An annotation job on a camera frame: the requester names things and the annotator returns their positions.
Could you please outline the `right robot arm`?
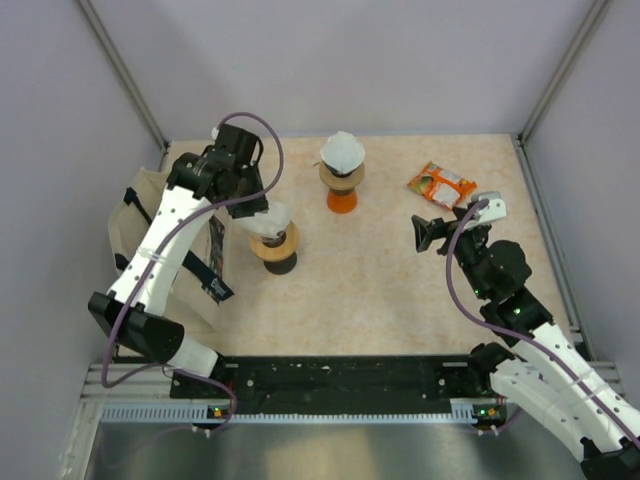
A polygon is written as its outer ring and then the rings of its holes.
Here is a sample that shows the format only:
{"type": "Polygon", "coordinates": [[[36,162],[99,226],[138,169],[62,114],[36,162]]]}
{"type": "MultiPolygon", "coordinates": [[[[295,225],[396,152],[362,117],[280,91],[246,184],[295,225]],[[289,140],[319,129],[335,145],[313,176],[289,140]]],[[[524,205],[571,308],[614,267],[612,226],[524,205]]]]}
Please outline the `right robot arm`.
{"type": "Polygon", "coordinates": [[[488,241],[490,223],[462,209],[454,221],[411,218],[415,248],[442,241],[456,308],[502,345],[485,345],[467,370],[469,388],[513,401],[552,433],[588,479],[639,476],[639,411],[585,360],[528,290],[531,269],[516,242],[488,241]]]}

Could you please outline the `blue ribbed glass dripper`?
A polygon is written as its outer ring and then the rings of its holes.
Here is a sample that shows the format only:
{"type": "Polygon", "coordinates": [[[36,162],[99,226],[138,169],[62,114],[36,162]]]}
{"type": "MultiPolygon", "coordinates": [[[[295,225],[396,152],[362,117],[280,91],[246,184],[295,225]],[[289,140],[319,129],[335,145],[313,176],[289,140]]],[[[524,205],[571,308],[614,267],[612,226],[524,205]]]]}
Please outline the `blue ribbed glass dripper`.
{"type": "Polygon", "coordinates": [[[330,167],[330,166],[328,166],[328,165],[327,165],[327,169],[328,169],[328,171],[330,172],[330,174],[331,174],[332,176],[336,177],[336,178],[347,178],[347,177],[349,177],[350,175],[352,175],[352,173],[353,173],[353,171],[352,171],[352,172],[347,172],[347,173],[340,172],[340,171],[338,171],[338,170],[336,170],[336,169],[333,169],[332,167],[330,167]]]}

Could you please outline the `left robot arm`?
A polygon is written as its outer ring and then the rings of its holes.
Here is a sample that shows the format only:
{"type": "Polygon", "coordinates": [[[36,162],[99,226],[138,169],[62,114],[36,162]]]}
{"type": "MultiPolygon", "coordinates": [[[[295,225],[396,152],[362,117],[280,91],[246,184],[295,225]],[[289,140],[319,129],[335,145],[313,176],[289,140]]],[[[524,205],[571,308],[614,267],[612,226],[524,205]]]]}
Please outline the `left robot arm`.
{"type": "Polygon", "coordinates": [[[105,365],[114,348],[124,346],[151,364],[191,374],[205,396],[224,390],[227,374],[216,366],[218,354],[164,313],[190,247],[214,211],[226,208],[241,217],[266,209],[269,188],[258,167],[263,152],[256,134],[222,122],[203,153],[184,153],[174,161],[136,253],[108,291],[89,300],[89,312],[108,337],[105,365]]]}

